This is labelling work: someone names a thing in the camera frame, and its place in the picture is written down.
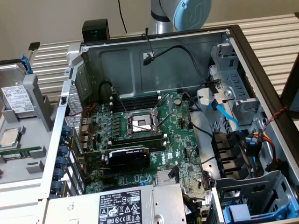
power supply label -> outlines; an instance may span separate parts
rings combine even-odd
[[[2,92],[14,112],[23,113],[34,111],[23,85],[3,87]]]
[[[99,224],[142,224],[141,191],[101,195]]]

black box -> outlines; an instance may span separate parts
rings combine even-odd
[[[106,41],[110,40],[108,20],[88,20],[82,27],[84,42]]]

green motherboard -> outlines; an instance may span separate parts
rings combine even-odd
[[[155,184],[157,172],[171,170],[174,166],[179,167],[179,181],[189,196],[203,197],[204,189],[199,187],[202,178],[201,167],[192,165],[186,152],[190,153],[196,147],[196,138],[193,128],[188,128],[187,101],[182,99],[182,94],[168,92],[160,94],[161,104],[157,108],[157,119],[161,122],[167,119],[157,128],[157,138],[130,142],[128,144],[114,144],[127,139],[127,118],[125,112],[112,113],[107,104],[97,105],[89,114],[93,120],[89,136],[100,139],[88,141],[84,157],[88,170],[88,180],[85,192],[96,193],[122,186],[137,186]],[[138,115],[148,114],[148,109],[133,112]],[[147,131],[135,133],[134,138],[148,134]],[[167,134],[166,139],[159,138]],[[115,150],[122,147],[148,147],[150,151],[150,166],[142,170],[112,171],[102,166],[101,156],[105,151]],[[200,157],[193,153],[191,160],[200,162]]]

wall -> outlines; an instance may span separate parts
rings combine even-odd
[[[150,21],[150,0],[121,0],[128,32]],[[299,0],[212,0],[207,22],[299,12]],[[124,33],[117,0],[0,0],[0,60],[19,57],[31,42],[82,39],[85,20],[108,18],[110,34]]]

cpu processor chip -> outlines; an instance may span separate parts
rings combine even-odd
[[[0,147],[14,146],[18,140],[20,128],[12,128],[4,131],[0,141]]]

